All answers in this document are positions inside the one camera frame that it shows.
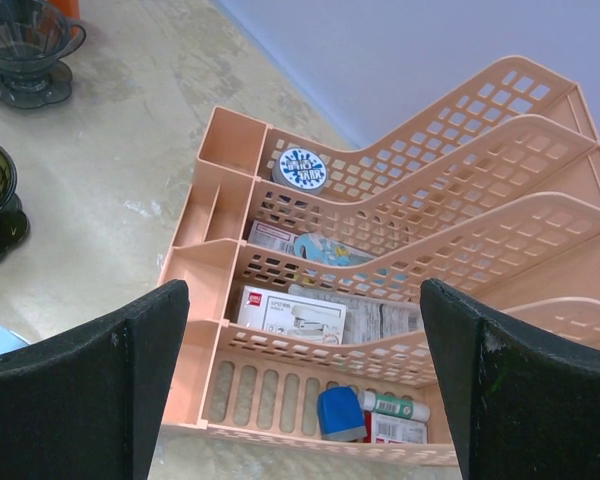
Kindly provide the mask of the white stapler box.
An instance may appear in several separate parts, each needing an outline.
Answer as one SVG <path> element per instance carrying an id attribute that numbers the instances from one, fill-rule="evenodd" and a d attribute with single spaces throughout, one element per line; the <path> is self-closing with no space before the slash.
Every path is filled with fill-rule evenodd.
<path id="1" fill-rule="evenodd" d="M 245 286 L 236 323 L 303 341 L 339 345 L 346 314 L 342 304 Z"/>

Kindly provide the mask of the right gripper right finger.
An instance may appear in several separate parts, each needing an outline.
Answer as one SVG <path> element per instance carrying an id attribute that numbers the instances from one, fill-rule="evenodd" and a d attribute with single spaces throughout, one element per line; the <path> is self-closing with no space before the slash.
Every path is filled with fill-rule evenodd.
<path id="1" fill-rule="evenodd" d="M 600 350 L 437 279 L 420 308 L 465 479 L 600 479 Z"/>

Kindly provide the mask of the glue stick green label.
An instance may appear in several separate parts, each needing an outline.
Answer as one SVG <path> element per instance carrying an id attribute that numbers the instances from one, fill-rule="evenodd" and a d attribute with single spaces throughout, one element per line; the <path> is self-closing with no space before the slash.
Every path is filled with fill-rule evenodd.
<path id="1" fill-rule="evenodd" d="M 411 399 L 380 395 L 369 390 L 358 393 L 358 402 L 364 411 L 421 423 L 428 422 L 431 415 L 429 407 L 423 403 L 418 403 Z"/>

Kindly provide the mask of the orange coffee filter bag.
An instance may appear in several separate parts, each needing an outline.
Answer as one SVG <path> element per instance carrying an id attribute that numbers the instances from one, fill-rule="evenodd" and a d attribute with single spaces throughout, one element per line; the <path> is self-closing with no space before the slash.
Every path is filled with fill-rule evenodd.
<path id="1" fill-rule="evenodd" d="M 78 1 L 44 1 L 43 32 L 52 38 L 71 40 L 82 26 Z"/>

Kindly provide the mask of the peach plastic desk organizer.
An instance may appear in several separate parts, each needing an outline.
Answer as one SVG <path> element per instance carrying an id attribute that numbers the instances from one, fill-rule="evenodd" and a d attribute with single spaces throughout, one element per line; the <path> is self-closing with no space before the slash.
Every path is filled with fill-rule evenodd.
<path id="1" fill-rule="evenodd" d="M 272 181 L 290 148 L 326 164 L 319 194 Z M 305 233 L 375 259 L 335 267 L 297 257 L 293 244 Z M 329 346 L 235 322 L 247 285 L 417 302 L 429 278 L 600 349 L 600 137 L 578 83 L 505 57 L 359 151 L 215 108 L 161 273 L 184 280 L 190 294 L 164 424 L 265 446 L 455 465 L 423 332 Z M 323 440 L 315 396 L 328 386 L 424 402 L 428 443 Z"/>

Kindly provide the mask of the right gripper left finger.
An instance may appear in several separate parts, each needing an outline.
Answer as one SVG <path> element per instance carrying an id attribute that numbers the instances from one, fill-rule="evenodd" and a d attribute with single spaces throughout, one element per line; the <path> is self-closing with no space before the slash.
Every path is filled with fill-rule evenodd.
<path id="1" fill-rule="evenodd" d="M 172 280 L 0 355 L 0 479 L 147 478 L 188 311 Z"/>

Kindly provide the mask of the blue stamp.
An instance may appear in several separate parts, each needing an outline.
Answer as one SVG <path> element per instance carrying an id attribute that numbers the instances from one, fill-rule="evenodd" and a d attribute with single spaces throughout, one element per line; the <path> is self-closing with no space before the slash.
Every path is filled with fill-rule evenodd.
<path id="1" fill-rule="evenodd" d="M 320 393 L 317 416 L 321 436 L 334 442 L 354 442 L 367 435 L 364 415 L 354 390 L 338 386 Z"/>

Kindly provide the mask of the white red staples box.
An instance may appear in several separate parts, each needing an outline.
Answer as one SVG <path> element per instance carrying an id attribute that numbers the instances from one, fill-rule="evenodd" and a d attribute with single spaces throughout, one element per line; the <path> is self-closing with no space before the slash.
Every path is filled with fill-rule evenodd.
<path id="1" fill-rule="evenodd" d="M 370 444 L 426 444 L 428 429 L 424 423 L 384 415 L 376 412 L 364 413 L 367 436 Z"/>

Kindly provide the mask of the light blue scissors pack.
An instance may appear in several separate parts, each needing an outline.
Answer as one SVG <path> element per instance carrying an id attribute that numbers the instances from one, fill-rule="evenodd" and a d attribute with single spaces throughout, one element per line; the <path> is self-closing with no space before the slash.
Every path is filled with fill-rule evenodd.
<path id="1" fill-rule="evenodd" d="M 375 256 L 333 241 L 319 233 L 305 233 L 294 241 L 294 254 L 303 259 L 335 267 L 353 267 L 374 260 Z"/>

